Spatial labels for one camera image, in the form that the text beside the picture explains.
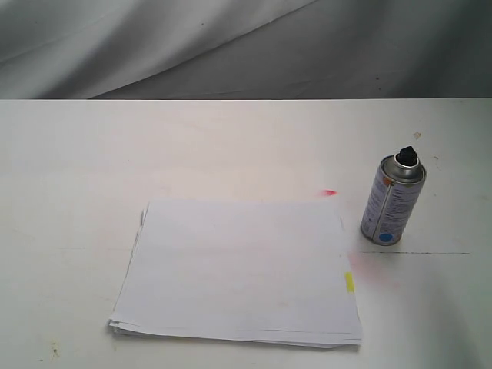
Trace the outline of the grey fabric backdrop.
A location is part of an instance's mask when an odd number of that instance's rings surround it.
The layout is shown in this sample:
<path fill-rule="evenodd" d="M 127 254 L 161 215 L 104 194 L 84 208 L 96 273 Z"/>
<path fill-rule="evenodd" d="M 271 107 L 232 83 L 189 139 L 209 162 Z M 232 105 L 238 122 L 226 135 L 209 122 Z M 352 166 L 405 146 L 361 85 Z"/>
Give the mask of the grey fabric backdrop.
<path fill-rule="evenodd" d="M 477 98 L 489 1 L 3 1 L 4 99 Z"/>

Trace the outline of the white paper sheet stack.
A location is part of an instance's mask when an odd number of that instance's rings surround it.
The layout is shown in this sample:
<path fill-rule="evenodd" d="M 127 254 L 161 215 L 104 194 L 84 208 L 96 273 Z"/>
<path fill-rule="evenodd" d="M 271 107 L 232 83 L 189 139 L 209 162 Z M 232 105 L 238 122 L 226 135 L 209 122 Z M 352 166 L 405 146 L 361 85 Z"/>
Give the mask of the white paper sheet stack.
<path fill-rule="evenodd" d="M 108 324 L 161 337 L 359 345 L 346 242 L 325 201 L 152 201 Z"/>

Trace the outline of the white labelled spray paint can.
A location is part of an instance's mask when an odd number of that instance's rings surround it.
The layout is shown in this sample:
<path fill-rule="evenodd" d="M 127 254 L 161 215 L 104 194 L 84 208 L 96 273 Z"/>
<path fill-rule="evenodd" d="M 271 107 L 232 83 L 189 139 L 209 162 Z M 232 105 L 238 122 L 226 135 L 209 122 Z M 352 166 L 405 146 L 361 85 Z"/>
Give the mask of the white labelled spray paint can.
<path fill-rule="evenodd" d="M 383 158 L 361 219 L 363 236 L 382 246 L 399 242 L 426 177 L 426 169 L 411 146 Z"/>

